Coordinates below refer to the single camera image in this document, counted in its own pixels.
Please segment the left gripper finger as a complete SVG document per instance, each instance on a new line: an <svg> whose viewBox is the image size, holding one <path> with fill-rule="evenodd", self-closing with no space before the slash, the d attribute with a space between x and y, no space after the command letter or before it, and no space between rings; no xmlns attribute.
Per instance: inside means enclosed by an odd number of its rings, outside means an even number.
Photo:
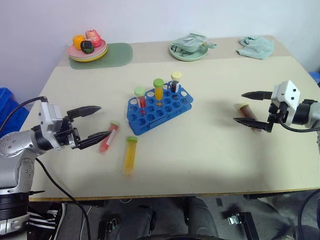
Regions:
<svg viewBox="0 0 320 240"><path fill-rule="evenodd" d="M88 136L86 139L84 140L80 140L76 142L76 148L83 150L86 148L89 148L93 145L98 144L99 142L101 142L102 140L104 140L105 138L107 138L112 132L111 131L101 131L101 132L97 132L94 133L90 136Z"/></svg>
<svg viewBox="0 0 320 240"><path fill-rule="evenodd" d="M67 111L67 116L69 119L75 119L78 117L86 117L89 115L94 114L95 112L101 109L100 106L96 105L89 105L89 106L82 106L72 110Z"/></svg>

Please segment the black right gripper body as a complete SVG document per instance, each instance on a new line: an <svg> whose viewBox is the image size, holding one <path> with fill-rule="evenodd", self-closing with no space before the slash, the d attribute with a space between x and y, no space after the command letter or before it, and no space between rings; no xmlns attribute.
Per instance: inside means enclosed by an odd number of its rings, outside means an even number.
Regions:
<svg viewBox="0 0 320 240"><path fill-rule="evenodd" d="M274 124L284 124L286 122L288 117L288 105L284 101L281 102L279 106L271 103L268 112L266 131L270 133Z"/></svg>

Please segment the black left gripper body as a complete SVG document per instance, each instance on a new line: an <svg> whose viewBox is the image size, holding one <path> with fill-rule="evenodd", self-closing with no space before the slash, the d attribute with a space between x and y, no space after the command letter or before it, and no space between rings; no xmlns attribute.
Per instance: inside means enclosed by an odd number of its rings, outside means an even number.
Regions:
<svg viewBox="0 0 320 240"><path fill-rule="evenodd" d="M72 149L78 149L81 138L78 129L72 125L73 121L73 119L65 116L62 119L60 130L54 134L54 137L60 146L70 146Z"/></svg>

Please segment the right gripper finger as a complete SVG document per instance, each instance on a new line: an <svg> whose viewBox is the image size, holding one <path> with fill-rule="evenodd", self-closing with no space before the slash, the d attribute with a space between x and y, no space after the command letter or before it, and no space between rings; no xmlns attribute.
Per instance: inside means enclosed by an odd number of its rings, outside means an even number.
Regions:
<svg viewBox="0 0 320 240"><path fill-rule="evenodd" d="M269 131L269 124L267 122L261 122L261 121L255 120L254 118L245 118L245 117L234 117L233 119L237 123L240 123L244 126L247 126L253 129L263 130L266 132Z"/></svg>
<svg viewBox="0 0 320 240"><path fill-rule="evenodd" d="M252 99L252 100L270 100L272 96L271 91L251 91L246 92L241 95L244 98Z"/></svg>

